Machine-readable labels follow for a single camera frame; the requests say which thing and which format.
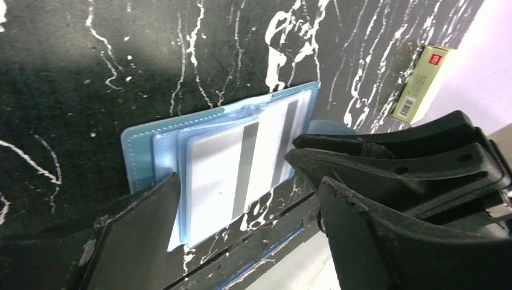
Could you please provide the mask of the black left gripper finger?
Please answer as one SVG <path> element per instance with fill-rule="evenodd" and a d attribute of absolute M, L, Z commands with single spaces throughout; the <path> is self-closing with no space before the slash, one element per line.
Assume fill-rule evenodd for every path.
<path fill-rule="evenodd" d="M 1 288 L 152 288 L 180 197 L 174 173 L 58 227 L 2 237 Z"/>
<path fill-rule="evenodd" d="M 409 129 L 363 135 L 302 134 L 293 141 L 297 149 L 320 149 L 362 156 L 376 144 L 398 159 L 411 159 L 450 152 L 473 143 L 490 151 L 482 130 L 474 127 L 462 111 L 453 111 L 429 123 Z"/>
<path fill-rule="evenodd" d="M 510 289 L 511 239 L 434 225 L 332 178 L 318 188 L 341 289 Z"/>
<path fill-rule="evenodd" d="M 412 159 L 377 159 L 292 149 L 286 161 L 314 191 L 329 177 L 356 193 L 417 218 L 429 218 L 504 189 L 504 165 L 479 143 Z"/>

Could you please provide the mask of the blue card holder wallet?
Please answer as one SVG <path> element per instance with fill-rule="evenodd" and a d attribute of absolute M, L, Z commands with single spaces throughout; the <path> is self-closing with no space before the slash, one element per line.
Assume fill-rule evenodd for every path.
<path fill-rule="evenodd" d="M 300 134 L 352 135 L 312 117 L 310 82 L 229 105 L 132 126 L 121 147 L 132 193 L 174 173 L 181 197 L 167 249 L 201 243 L 291 178 L 285 154 Z"/>

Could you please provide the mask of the white magnetic stripe card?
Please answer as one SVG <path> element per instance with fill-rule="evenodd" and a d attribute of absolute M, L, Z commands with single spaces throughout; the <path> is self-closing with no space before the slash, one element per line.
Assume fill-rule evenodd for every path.
<path fill-rule="evenodd" d="M 245 208 L 289 178 L 290 166 L 284 154 L 291 147 L 292 137 L 304 127 L 309 101 L 309 92 L 295 94 L 259 114 Z"/>

